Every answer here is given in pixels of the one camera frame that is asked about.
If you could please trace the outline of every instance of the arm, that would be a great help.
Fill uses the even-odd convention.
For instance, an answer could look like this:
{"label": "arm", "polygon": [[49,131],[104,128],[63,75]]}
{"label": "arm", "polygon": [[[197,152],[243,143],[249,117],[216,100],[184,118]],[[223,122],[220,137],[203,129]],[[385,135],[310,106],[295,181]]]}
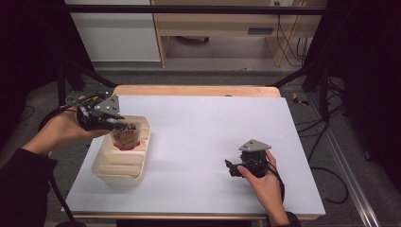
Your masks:
{"label": "arm", "polygon": [[85,131],[74,112],[63,112],[47,124],[0,169],[0,225],[44,226],[49,179],[57,161],[46,158],[56,148],[108,131]]}
{"label": "arm", "polygon": [[[265,152],[270,163],[277,167],[275,158],[268,150]],[[271,226],[301,226],[299,222],[295,225],[290,223],[281,200],[280,184],[270,171],[262,178],[254,177],[244,166],[239,166],[238,171],[250,183],[256,197],[266,210]]]}

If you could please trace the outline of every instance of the human hand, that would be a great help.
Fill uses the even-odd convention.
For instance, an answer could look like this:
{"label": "human hand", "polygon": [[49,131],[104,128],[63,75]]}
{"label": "human hand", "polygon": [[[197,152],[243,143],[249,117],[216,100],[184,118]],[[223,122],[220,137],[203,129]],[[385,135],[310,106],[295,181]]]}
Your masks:
{"label": "human hand", "polygon": [[[265,150],[269,162],[277,169],[276,160],[271,155],[269,150]],[[265,208],[269,219],[270,225],[285,225],[289,224],[289,220],[284,209],[280,184],[276,176],[271,171],[262,178],[256,178],[250,170],[244,166],[238,166],[238,171],[250,183],[256,194],[257,199]]]}
{"label": "human hand", "polygon": [[22,148],[46,156],[51,150],[62,148],[79,139],[96,138],[107,133],[109,131],[84,130],[77,121],[77,108],[71,107],[52,117]]}

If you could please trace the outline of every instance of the table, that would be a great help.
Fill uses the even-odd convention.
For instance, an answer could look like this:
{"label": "table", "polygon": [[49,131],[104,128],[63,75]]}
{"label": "table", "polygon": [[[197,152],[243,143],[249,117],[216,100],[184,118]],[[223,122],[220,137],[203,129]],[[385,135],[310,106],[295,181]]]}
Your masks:
{"label": "table", "polygon": [[[284,4],[283,7],[294,8],[325,8],[327,4],[327,0],[277,2]],[[274,6],[272,0],[152,0],[150,3],[155,6]],[[166,66],[169,37],[262,36],[266,38],[275,65],[280,67],[286,60],[286,55],[291,54],[289,50],[294,48],[290,47],[292,39],[313,38],[322,16],[281,15],[280,27],[283,32],[278,29],[277,15],[154,13],[153,17],[163,66]]]}
{"label": "table", "polygon": [[301,219],[325,214],[276,88],[123,85],[114,92],[122,114],[144,115],[152,127],[144,179],[136,186],[102,182],[91,173],[101,142],[94,139],[67,198],[75,217],[264,219],[246,180],[232,178],[224,164],[239,163],[238,147],[251,138],[272,145],[286,209]]}

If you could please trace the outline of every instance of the white tabletop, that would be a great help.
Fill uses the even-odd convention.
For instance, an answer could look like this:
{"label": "white tabletop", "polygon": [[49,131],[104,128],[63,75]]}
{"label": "white tabletop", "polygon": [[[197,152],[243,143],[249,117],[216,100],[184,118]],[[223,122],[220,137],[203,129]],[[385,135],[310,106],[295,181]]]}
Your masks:
{"label": "white tabletop", "polygon": [[151,125],[144,178],[135,186],[109,185],[91,172],[101,138],[94,139],[69,193],[75,215],[265,216],[252,188],[231,177],[250,139],[270,150],[286,185],[286,210],[321,216],[324,208],[305,153],[281,97],[120,96],[122,114]]}

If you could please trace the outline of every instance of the black sleeve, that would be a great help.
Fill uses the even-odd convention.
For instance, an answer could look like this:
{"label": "black sleeve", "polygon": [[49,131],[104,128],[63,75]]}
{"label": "black sleeve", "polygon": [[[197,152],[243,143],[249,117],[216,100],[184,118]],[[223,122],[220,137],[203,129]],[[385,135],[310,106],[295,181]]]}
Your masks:
{"label": "black sleeve", "polygon": [[14,152],[0,169],[0,226],[44,226],[56,164],[22,148]]}
{"label": "black sleeve", "polygon": [[[287,217],[289,220],[288,225],[280,225],[280,226],[276,226],[276,227],[302,227],[301,222],[298,220],[298,218],[294,214],[292,214],[291,212],[287,212]],[[269,227],[270,226],[269,217],[267,217],[267,222],[268,222],[268,227]]]}

